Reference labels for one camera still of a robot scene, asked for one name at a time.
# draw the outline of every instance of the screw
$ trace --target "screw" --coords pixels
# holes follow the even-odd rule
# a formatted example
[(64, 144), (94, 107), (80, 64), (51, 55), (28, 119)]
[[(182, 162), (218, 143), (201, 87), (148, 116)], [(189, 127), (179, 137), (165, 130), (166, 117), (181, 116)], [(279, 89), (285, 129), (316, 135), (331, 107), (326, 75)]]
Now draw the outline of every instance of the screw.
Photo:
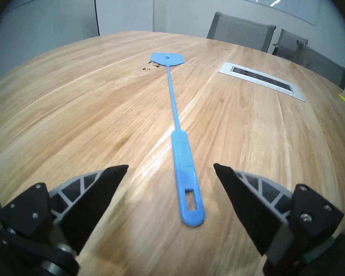
[(331, 208), (330, 205), (324, 205), (323, 208), (324, 208), (325, 210), (329, 211), (329, 212), (332, 211), (332, 208)]
[(302, 213), (300, 215), (300, 218), (304, 221), (304, 222), (311, 222), (312, 221), (312, 217), (310, 214), (307, 213)]

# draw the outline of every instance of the electrical outlet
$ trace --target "electrical outlet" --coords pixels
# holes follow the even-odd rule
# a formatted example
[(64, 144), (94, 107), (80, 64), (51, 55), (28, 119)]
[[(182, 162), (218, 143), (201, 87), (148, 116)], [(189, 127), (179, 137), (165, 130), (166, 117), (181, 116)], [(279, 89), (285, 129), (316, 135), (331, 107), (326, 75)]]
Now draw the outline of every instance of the electrical outlet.
[(250, 72), (250, 71), (247, 71), (247, 70), (244, 70), (244, 69), (240, 69), (238, 67), (233, 67), (231, 69), (231, 71), (239, 73), (239, 74), (242, 74), (242, 75), (245, 75), (245, 76), (253, 77), (255, 79), (258, 79), (258, 80), (261, 80), (261, 81), (265, 81), (266, 83), (269, 83), (269, 84), (272, 84), (272, 85), (275, 85), (275, 86), (278, 86), (278, 87), (281, 87), (283, 89), (291, 91), (291, 88), (290, 88), (289, 85), (287, 85), (285, 83), (282, 83), (280, 81), (273, 80), (273, 79), (268, 78), (266, 76), (262, 76), (262, 75), (257, 74), (257, 73), (253, 73), (253, 72)]
[(267, 83), (274, 84), (272, 79), (267, 78), (267, 77), (265, 77), (265, 76), (263, 76), (263, 80), (264, 80), (265, 82), (267, 82)]

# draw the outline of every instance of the mesh backrest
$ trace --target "mesh backrest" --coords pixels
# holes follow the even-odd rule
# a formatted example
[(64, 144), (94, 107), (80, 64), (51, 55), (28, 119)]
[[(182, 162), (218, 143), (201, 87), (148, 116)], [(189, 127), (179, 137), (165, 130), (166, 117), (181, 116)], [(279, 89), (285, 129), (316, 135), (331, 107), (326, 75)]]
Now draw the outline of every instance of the mesh backrest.
[(295, 56), (295, 51), (297, 50), (297, 41), (303, 42), (308, 45), (308, 40), (281, 29), (280, 37), (278, 38), (277, 46), (278, 50), (275, 55), (286, 60), (292, 61)]
[(325, 77), (341, 89), (345, 89), (345, 68), (302, 42), (298, 43), (293, 62)]
[(216, 12), (207, 38), (267, 52), (275, 29), (275, 25), (264, 25)]

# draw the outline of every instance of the fly swatter handle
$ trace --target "fly swatter handle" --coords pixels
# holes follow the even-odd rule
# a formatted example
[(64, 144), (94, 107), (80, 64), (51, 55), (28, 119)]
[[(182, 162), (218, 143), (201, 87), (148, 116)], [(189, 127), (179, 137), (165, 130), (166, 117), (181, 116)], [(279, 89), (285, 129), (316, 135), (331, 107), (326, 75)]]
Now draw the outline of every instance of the fly swatter handle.
[[(188, 135), (185, 131), (176, 129), (171, 134), (171, 142), (181, 219), (188, 226), (199, 226), (205, 220), (205, 210), (201, 192), (199, 191), (197, 174), (194, 169)], [(186, 192), (193, 192), (196, 210), (188, 210)]]

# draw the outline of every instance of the wooden table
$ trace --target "wooden table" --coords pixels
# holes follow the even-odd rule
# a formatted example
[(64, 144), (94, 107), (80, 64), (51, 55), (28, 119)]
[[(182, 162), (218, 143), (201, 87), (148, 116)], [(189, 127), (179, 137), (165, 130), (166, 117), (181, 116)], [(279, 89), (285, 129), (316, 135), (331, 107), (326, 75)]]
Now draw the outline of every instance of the wooden table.
[[(198, 228), (180, 219), (166, 68), (149, 64), (152, 52), (186, 61), (171, 75), (206, 211)], [(296, 84), (306, 103), (218, 73), (224, 62)], [(80, 275), (261, 275), (265, 258), (213, 164), (290, 190), (305, 183), (345, 213), (340, 92), (292, 62), (226, 42), (156, 32), (79, 41), (0, 79), (0, 199), (5, 205), (34, 183), (51, 190), (72, 176), (128, 164), (78, 256)]]

